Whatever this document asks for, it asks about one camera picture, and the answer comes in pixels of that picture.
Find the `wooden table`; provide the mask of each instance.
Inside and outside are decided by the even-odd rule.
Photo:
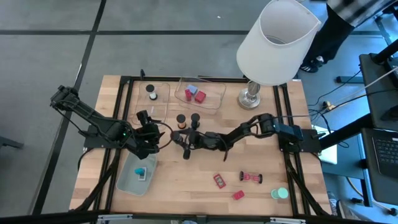
[[[103,78],[95,109],[104,116],[112,117],[119,80],[120,76],[114,75],[105,75]],[[181,107],[178,99],[174,97],[174,90],[178,82],[168,83],[170,85],[170,101],[166,123],[173,129],[177,129],[175,118],[178,114],[182,113],[189,118],[196,111]],[[134,82],[129,121],[134,115],[139,85],[140,82]],[[240,108],[236,100],[239,90],[244,88],[245,84],[226,83],[226,86],[223,102],[217,114],[200,113],[199,131],[228,133],[254,115],[261,113],[277,115],[272,87],[263,86],[259,107],[247,111]],[[308,114],[301,81],[289,82],[288,90],[293,115]],[[124,88],[122,102],[124,102],[126,93],[127,88]],[[280,97],[283,102],[282,91],[280,91]],[[122,103],[119,119],[122,116],[123,106]],[[308,117],[294,118],[294,123],[303,129],[311,128]],[[165,131],[166,134],[161,138],[160,146],[169,140],[169,131],[167,129]],[[122,150],[118,176],[128,154],[127,150]],[[94,149],[83,158],[70,208],[79,206],[97,184],[103,155],[104,149]],[[111,211],[208,215],[292,215],[289,198],[274,200],[270,195],[272,189],[288,188],[283,155],[279,151],[276,135],[265,139],[246,137],[238,141],[229,151],[226,162],[223,162],[223,156],[224,153],[220,151],[196,150],[192,151],[189,160],[184,160],[182,148],[171,143],[157,154],[157,168],[147,193],[138,197],[115,188]],[[319,160],[307,153],[300,154],[300,156],[307,188],[323,209],[330,213]],[[263,183],[240,182],[238,176],[241,170],[261,173],[264,177]],[[226,182],[226,187],[221,190],[213,180],[216,173],[221,174]],[[244,191],[245,197],[235,201],[231,196],[239,190]],[[107,192],[108,184],[104,187],[100,208],[104,208]],[[299,211],[303,213],[301,195],[297,186],[295,192]]]

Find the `teal lid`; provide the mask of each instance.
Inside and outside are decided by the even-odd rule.
[[[280,198],[287,198],[287,196],[289,196],[288,191],[286,190],[286,188],[281,187],[278,189],[278,195]]]

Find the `blue cube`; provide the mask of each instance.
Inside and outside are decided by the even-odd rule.
[[[195,95],[198,91],[198,87],[193,86],[193,85],[188,85],[187,90],[189,90],[193,95]]]

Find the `person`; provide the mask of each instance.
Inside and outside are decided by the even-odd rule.
[[[330,0],[326,4],[328,19],[316,34],[300,69],[315,73],[334,59],[338,49],[355,29],[397,0]]]

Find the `white lampshade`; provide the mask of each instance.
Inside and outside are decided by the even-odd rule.
[[[288,82],[297,73],[320,25],[297,1],[271,1],[238,49],[239,68],[261,85]]]

